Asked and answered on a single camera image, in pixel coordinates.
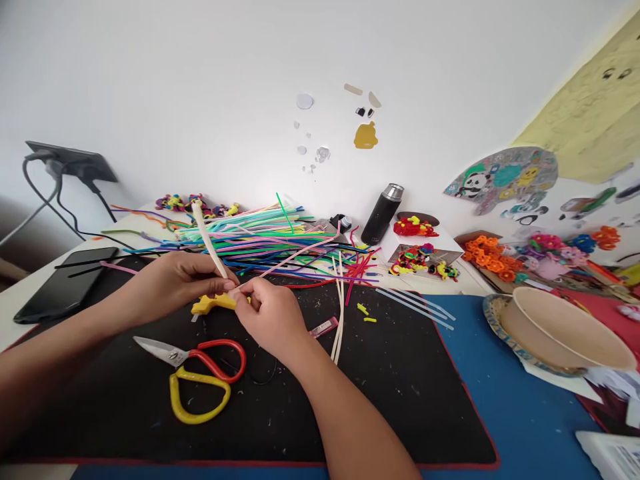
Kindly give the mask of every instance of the water bottle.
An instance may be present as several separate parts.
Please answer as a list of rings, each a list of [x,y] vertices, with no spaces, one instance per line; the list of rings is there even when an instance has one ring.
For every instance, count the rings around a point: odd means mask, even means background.
[[[389,228],[389,222],[393,218],[396,210],[402,201],[404,187],[396,183],[390,183],[384,192],[380,194],[371,216],[367,221],[365,229],[360,238],[368,245],[377,245],[382,240],[385,232]]]

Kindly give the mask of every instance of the hand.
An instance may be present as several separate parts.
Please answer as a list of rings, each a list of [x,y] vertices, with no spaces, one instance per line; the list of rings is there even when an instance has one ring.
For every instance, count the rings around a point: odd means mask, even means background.
[[[171,252],[144,267],[97,307],[120,311],[118,331],[158,320],[202,295],[222,294],[239,285],[225,267],[228,279],[220,278],[208,255]]]
[[[264,278],[253,278],[229,292],[235,312],[254,340],[290,366],[300,346],[313,341],[296,300],[286,287],[277,287]]]

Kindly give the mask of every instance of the black mat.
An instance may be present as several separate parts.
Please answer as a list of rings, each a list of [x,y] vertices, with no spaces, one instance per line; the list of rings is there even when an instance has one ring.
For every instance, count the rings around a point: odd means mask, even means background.
[[[122,265],[140,269],[136,262],[128,259]],[[104,272],[88,304],[129,278],[120,271]],[[304,283],[284,277],[273,281]],[[293,291],[308,329],[339,316],[335,284]],[[358,302],[377,323],[362,320]],[[278,364],[270,383],[255,385],[250,376],[256,381],[268,379],[274,358],[250,338],[234,312],[214,309],[204,323],[192,323],[190,309],[187,305],[112,340],[49,402],[6,459],[324,462],[311,406],[292,374]],[[416,463],[482,468],[496,462],[491,440],[431,320],[369,287],[353,288],[345,318],[340,368],[380,410]],[[458,319],[456,327],[463,327],[463,322]],[[327,351],[334,334],[320,338]],[[169,402],[172,367],[140,348],[134,335],[185,350],[204,340],[237,340],[247,352],[248,374],[231,386],[231,399],[218,417],[202,425],[184,425]],[[239,364],[230,348],[207,353],[216,361]],[[185,367],[209,373],[196,359],[187,360]],[[180,389],[182,402],[192,413],[211,410],[222,396],[221,389],[188,381],[181,381]]]

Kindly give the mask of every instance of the smartphone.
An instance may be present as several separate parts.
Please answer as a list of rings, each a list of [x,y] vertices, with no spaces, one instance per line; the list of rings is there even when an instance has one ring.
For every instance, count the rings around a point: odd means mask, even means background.
[[[86,262],[91,260],[109,261],[118,252],[118,248],[109,247],[96,250],[82,250],[72,253],[62,265],[70,263]],[[82,300],[85,299],[93,284],[98,280],[104,267],[71,277],[74,273],[80,273],[99,266],[98,263],[87,263],[58,269],[40,287],[27,304],[15,314],[13,321],[16,323],[38,323],[42,321],[58,320],[80,310]]]

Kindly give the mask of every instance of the red scissor handle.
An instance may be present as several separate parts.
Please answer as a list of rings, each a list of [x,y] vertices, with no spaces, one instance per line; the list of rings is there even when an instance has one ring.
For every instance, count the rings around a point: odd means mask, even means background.
[[[201,351],[210,347],[217,347],[220,345],[226,345],[228,347],[232,347],[236,349],[238,351],[238,354],[240,355],[240,370],[238,370],[238,373],[236,373],[232,377],[228,376],[224,372],[224,370],[222,370],[218,366],[216,362],[211,360],[211,358],[206,353]],[[208,342],[202,342],[200,345],[198,345],[197,349],[191,350],[189,352],[189,358],[192,358],[192,357],[196,357],[200,359],[202,363],[204,363],[207,366],[207,368],[211,370],[214,376],[216,376],[220,380],[225,381],[227,383],[235,383],[238,380],[240,380],[240,377],[242,377],[242,374],[245,372],[245,368],[247,366],[247,354],[245,353],[244,348],[242,348],[242,345],[240,345],[238,342],[234,340],[228,340],[228,339],[211,340]]]

